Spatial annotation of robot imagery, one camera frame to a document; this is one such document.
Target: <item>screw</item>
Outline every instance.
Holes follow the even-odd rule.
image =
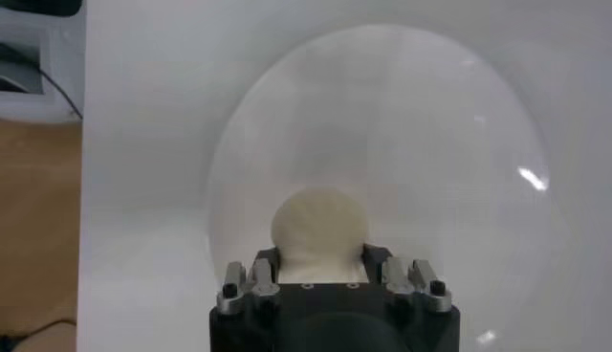
[[[223,297],[235,298],[238,296],[238,286],[235,283],[226,283],[223,285]]]
[[[447,293],[447,285],[440,280],[429,282],[429,291],[432,295],[442,297]]]

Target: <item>black cable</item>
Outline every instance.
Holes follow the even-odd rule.
[[[75,104],[75,102],[70,98],[70,96],[68,96],[68,94],[66,93],[66,91],[64,91],[64,89],[57,84],[57,82],[55,82],[55,80],[53,78],[51,78],[46,72],[44,72],[40,66],[32,61],[31,59],[29,59],[27,56],[23,55],[21,52],[19,52],[18,50],[14,49],[12,46],[5,44],[5,43],[0,43],[0,47],[4,48],[6,51],[9,51],[10,53],[12,53],[18,61],[20,63],[26,64],[32,68],[34,68],[41,76],[43,76],[45,79],[47,79],[47,81],[49,81],[49,83],[51,83],[51,85],[54,86],[54,88],[57,90],[57,92],[59,92],[62,97],[64,97],[66,99],[66,101],[68,102],[68,104],[70,105],[70,107],[73,109],[73,111],[75,112],[75,114],[81,119],[83,120],[83,114],[80,113],[80,111],[78,111],[77,105]]]
[[[11,352],[12,350],[14,350],[15,348],[17,348],[17,346],[19,344],[21,344],[23,341],[40,334],[41,332],[59,325],[59,324],[69,324],[72,325],[74,327],[77,326],[77,322],[74,321],[73,319],[58,319],[55,321],[52,321],[46,325],[43,325],[39,328],[37,328],[36,330],[32,331],[31,333],[27,334],[27,335],[22,335],[22,336],[16,336],[16,337],[9,337],[9,336],[0,336],[0,352]]]

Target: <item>white ball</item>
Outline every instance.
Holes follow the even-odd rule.
[[[368,224],[363,207],[333,188],[302,190],[278,209],[272,241],[280,251],[279,282],[364,282]]]

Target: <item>silver bracket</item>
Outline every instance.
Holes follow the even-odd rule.
[[[280,286],[273,283],[272,266],[268,259],[255,260],[251,269],[251,279],[254,281],[251,292],[256,307],[260,308],[264,302],[272,303],[274,306],[278,304]]]
[[[233,316],[244,310],[246,279],[246,270],[239,261],[228,264],[223,287],[217,294],[217,310],[220,314]]]
[[[396,299],[407,300],[411,299],[414,293],[414,287],[408,281],[404,271],[402,270],[402,261],[395,256],[389,256],[382,264],[382,284],[388,292],[393,294],[394,302]]]
[[[408,279],[426,296],[426,308],[432,313],[445,313],[452,308],[452,293],[426,260],[415,260],[408,269]]]

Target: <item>transparent dome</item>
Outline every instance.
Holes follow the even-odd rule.
[[[571,317],[572,237],[549,183],[531,117],[487,62],[435,33],[357,27],[285,55],[236,109],[208,180],[211,255],[218,277],[250,265],[285,199],[336,187],[366,207],[369,242],[446,280],[463,351],[549,350],[573,333],[552,323]]]

